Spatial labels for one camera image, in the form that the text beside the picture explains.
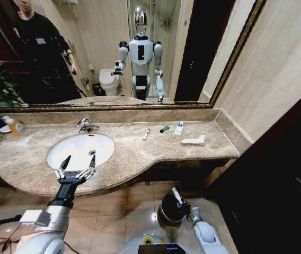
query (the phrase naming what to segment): sink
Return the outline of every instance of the sink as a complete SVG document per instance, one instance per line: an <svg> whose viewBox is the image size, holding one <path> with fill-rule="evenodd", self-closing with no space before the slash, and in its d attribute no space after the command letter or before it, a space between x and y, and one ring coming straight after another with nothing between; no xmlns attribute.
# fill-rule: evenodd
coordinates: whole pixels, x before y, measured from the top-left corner
<svg viewBox="0 0 301 254"><path fill-rule="evenodd" d="M48 165L55 169L71 155L66 171L81 171L88 168L91 159L91 151L95 150L95 166L105 163L114 152L113 140L100 134L82 134L72 136L56 143L47 156Z"/></svg>

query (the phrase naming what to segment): tile floor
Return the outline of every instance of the tile floor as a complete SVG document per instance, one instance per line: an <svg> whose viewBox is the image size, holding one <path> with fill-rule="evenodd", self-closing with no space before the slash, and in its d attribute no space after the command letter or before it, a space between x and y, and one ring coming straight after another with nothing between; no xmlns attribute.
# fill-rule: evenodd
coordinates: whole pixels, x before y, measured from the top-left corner
<svg viewBox="0 0 301 254"><path fill-rule="evenodd" d="M200 207L201 217L216 228L220 240L230 253L237 253L217 204L206 201L198 191L176 182L153 182L149 186L138 183L103 196L76 198L65 241L83 254L118 253L133 236L156 233L200 251L191 225L186 220L174 227L157 220L160 201L174 186L188 202ZM48 197L11 192L0 206L0 219L22 214L26 209L43 208L49 200ZM0 237L16 240L32 231L32 227L12 222L0 226ZM66 247L65 253L73 252Z"/></svg>

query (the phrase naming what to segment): mirror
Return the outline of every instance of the mirror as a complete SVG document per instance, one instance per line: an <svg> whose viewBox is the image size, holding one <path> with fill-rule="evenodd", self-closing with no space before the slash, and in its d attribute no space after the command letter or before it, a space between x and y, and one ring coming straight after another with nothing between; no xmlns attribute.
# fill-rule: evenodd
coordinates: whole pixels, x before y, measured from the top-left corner
<svg viewBox="0 0 301 254"><path fill-rule="evenodd" d="M232 56L229 44L218 56L222 41L236 47L241 33L227 37L226 27L245 24L252 5L245 7L247 14L235 0L0 0L0 107L208 105Z"/></svg>

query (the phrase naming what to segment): small bottle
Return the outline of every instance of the small bottle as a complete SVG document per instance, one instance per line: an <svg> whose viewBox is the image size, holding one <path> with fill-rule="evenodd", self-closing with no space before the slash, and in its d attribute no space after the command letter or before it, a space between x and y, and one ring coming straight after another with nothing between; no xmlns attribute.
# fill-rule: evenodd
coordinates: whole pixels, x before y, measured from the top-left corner
<svg viewBox="0 0 301 254"><path fill-rule="evenodd" d="M15 135L22 135L27 130L25 125L15 119L9 118L9 116L4 116L3 119Z"/></svg>

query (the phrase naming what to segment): white towel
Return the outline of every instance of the white towel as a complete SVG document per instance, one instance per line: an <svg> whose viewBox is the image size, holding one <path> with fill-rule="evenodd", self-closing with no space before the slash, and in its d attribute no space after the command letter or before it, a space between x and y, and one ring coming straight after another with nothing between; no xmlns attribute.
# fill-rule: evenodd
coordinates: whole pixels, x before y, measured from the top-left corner
<svg viewBox="0 0 301 254"><path fill-rule="evenodd" d="M201 135L198 139L183 139L181 140L183 144L206 144L205 135Z"/></svg>

